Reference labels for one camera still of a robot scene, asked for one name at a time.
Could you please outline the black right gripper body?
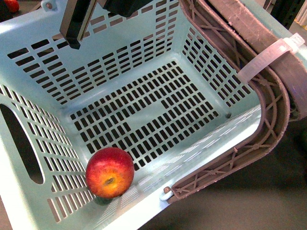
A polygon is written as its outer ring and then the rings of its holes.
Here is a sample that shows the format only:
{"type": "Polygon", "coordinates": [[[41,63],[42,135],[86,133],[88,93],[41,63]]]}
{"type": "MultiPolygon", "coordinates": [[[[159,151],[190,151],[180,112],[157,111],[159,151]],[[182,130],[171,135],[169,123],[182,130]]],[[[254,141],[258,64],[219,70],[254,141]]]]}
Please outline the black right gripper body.
{"type": "Polygon", "coordinates": [[[99,5],[108,12],[131,16],[134,12],[149,4],[153,0],[98,0],[99,5]]]}

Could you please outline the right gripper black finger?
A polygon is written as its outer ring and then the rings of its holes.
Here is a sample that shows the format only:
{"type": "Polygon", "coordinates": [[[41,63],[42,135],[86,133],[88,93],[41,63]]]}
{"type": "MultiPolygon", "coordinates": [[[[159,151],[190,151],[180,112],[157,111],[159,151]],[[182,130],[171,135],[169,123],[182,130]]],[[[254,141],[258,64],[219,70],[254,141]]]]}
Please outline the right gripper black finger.
{"type": "Polygon", "coordinates": [[[59,31],[71,48],[80,49],[95,6],[95,0],[67,1],[59,31]]]}

